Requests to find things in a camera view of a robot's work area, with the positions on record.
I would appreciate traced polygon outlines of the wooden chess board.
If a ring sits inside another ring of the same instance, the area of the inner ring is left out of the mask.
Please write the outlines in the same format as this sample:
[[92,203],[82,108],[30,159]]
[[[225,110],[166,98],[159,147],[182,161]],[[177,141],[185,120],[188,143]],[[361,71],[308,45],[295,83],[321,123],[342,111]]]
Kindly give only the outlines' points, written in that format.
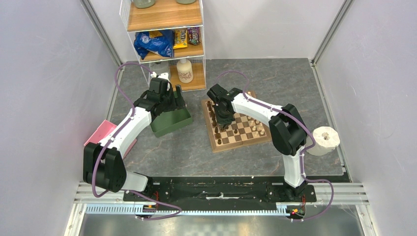
[[201,101],[201,105],[213,152],[271,142],[269,128],[260,121],[235,113],[235,120],[226,128],[220,128],[215,116],[214,103],[207,98]]

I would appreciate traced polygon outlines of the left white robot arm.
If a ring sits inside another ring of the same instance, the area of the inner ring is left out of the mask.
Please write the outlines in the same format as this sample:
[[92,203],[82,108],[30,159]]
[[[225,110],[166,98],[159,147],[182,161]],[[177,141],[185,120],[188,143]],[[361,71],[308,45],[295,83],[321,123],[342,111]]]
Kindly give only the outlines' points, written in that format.
[[185,108],[180,85],[160,76],[152,78],[148,90],[133,103],[124,120],[98,143],[89,142],[84,147],[83,181],[110,192],[135,190],[143,201],[154,195],[149,177],[128,172],[123,157],[137,136],[161,114]]

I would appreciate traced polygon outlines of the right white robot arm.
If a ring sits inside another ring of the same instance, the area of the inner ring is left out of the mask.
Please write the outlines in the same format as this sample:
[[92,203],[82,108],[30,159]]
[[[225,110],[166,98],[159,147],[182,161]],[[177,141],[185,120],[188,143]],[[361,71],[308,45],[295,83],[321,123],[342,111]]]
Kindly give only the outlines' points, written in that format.
[[301,198],[307,183],[299,155],[307,133],[296,107],[268,104],[238,88],[227,91],[219,84],[212,86],[207,95],[214,102],[216,121],[221,128],[231,125],[236,113],[255,118],[269,128],[274,147],[283,155],[284,195],[289,201]]

